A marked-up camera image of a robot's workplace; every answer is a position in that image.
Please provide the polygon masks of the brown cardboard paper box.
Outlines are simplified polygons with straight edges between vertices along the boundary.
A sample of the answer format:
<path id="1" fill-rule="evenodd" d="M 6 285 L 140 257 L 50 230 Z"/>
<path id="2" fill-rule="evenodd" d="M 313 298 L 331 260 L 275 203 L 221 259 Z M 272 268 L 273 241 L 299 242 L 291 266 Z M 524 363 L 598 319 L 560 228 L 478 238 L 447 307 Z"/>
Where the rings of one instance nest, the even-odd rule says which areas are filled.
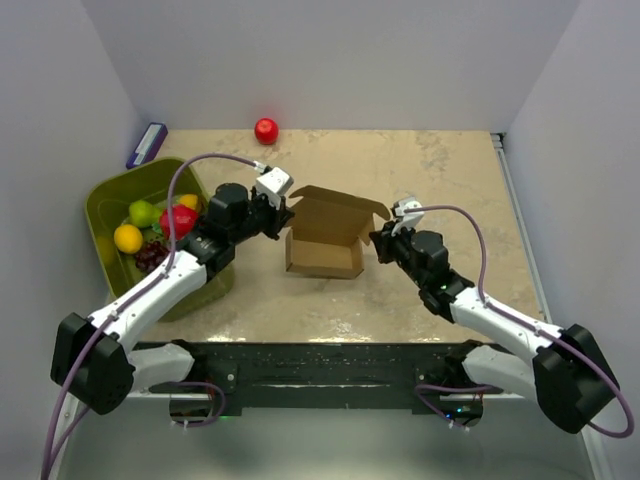
<path id="1" fill-rule="evenodd" d="M 364 271 L 363 247 L 375 217 L 390 219 L 381 202 L 307 185 L 290 195 L 294 217 L 287 223 L 285 270 L 328 279 L 357 278 Z"/>

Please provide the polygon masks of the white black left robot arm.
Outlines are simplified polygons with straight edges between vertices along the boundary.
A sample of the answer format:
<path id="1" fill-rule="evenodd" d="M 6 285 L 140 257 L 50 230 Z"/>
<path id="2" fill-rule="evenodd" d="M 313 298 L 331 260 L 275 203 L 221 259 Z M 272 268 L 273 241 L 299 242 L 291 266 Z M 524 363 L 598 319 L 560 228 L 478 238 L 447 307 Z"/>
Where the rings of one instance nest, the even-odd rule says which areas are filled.
<path id="1" fill-rule="evenodd" d="M 68 315 L 58 327 L 51 365 L 51 378 L 62 392 L 105 415 L 132 391 L 164 383 L 185 392 L 200 390 L 207 368 L 186 344 L 135 346 L 177 303 L 226 268 L 238 244 L 259 234 L 278 237 L 294 215 L 286 205 L 291 185 L 267 174 L 252 189 L 219 186 L 176 252 L 144 280 L 87 318 Z"/>

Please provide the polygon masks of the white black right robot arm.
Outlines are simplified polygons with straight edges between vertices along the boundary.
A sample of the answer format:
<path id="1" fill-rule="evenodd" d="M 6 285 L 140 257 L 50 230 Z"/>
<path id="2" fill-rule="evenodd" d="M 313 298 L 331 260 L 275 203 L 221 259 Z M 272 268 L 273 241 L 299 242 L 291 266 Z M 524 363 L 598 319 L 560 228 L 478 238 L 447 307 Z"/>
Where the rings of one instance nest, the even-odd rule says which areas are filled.
<path id="1" fill-rule="evenodd" d="M 446 367 L 452 390 L 466 393 L 478 385 L 516 394 L 572 434 L 591 424 L 619 394 L 619 383 L 588 329 L 536 320 L 488 296 L 451 267 L 441 234 L 388 222 L 369 237 L 379 262 L 399 266 L 431 313 L 490 339 Z"/>

